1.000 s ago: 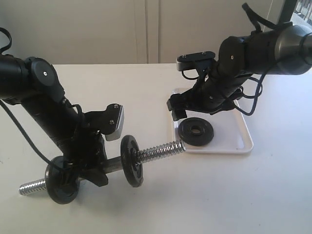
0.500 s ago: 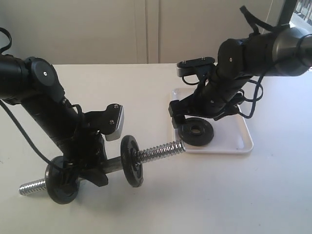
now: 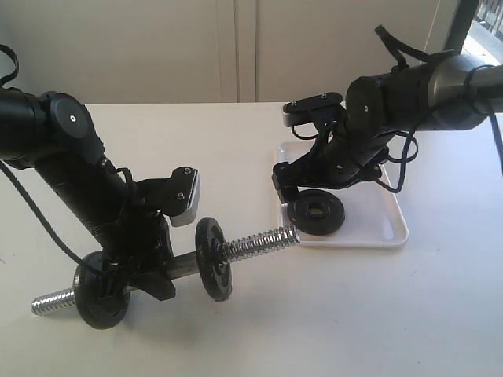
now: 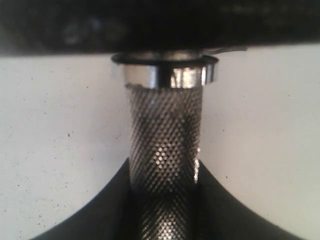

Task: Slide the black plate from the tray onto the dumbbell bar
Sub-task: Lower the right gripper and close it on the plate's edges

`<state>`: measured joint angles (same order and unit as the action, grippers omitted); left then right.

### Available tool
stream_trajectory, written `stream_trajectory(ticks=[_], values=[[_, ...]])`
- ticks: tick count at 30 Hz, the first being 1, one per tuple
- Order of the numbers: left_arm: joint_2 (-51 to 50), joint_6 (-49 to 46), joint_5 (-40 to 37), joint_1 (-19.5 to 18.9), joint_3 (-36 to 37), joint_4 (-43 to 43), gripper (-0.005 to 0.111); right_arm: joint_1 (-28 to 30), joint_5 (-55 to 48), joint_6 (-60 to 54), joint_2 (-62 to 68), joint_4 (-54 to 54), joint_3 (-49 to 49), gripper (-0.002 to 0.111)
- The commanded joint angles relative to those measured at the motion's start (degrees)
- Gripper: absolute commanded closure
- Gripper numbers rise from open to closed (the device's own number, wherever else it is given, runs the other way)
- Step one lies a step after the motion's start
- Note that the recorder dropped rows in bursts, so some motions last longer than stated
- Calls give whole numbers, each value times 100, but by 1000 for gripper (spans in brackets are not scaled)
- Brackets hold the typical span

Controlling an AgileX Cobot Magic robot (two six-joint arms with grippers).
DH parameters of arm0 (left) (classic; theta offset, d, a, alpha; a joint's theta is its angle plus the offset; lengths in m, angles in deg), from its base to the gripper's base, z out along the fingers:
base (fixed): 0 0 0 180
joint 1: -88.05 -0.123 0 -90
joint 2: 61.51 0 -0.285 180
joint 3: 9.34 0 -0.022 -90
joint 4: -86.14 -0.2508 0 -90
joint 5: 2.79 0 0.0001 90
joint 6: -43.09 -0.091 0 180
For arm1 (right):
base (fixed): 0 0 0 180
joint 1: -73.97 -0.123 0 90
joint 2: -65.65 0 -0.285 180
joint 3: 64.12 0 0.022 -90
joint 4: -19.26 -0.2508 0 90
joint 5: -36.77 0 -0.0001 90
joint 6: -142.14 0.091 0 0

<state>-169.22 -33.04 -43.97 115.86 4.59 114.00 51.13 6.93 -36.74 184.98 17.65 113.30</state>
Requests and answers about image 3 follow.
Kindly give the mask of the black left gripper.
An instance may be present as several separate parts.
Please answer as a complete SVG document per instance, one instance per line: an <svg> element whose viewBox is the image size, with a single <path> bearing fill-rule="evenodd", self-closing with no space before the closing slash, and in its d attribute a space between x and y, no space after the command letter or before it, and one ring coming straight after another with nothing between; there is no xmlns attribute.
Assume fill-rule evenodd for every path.
<svg viewBox="0 0 503 377"><path fill-rule="evenodd" d="M119 213L103 228L103 252L123 271L127 283L158 301L175 297L165 269L174 257L170 229L157 193L166 178L130 181Z"/></svg>

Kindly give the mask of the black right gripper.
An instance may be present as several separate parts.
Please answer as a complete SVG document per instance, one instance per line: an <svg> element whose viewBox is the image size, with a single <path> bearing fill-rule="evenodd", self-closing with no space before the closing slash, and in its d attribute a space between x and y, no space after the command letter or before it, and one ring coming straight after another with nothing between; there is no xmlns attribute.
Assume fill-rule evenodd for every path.
<svg viewBox="0 0 503 377"><path fill-rule="evenodd" d="M280 162L273 167L272 181L282 204L297 200L298 187L345 189L381 176L377 165L389 142L389 126L380 117L345 113L290 116L291 128L305 123L313 123L318 131L312 147L290 164Z"/></svg>

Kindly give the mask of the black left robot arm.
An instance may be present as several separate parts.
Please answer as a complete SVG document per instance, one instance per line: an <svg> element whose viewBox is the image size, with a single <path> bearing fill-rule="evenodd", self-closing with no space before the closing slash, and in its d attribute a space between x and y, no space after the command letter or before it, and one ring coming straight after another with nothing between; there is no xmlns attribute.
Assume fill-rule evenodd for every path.
<svg viewBox="0 0 503 377"><path fill-rule="evenodd" d="M171 179L136 182L114 167L84 104L66 93L3 89L1 162L35 170L101 245L92 262L79 260L95 302L121 302L125 287L160 301L175 296L164 271L173 257L167 206L149 192Z"/></svg>

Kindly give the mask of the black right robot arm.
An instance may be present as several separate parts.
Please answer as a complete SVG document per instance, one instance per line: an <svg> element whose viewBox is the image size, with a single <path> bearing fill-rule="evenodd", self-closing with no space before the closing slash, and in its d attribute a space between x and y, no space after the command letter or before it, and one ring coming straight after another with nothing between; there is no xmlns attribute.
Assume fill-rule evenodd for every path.
<svg viewBox="0 0 503 377"><path fill-rule="evenodd" d="M346 94L328 92L285 104L284 124L317 133L304 155L277 163L272 182L281 203L301 188L347 189L379 182L387 145L421 131L472 130L502 111L502 67L454 55L381 75L361 76Z"/></svg>

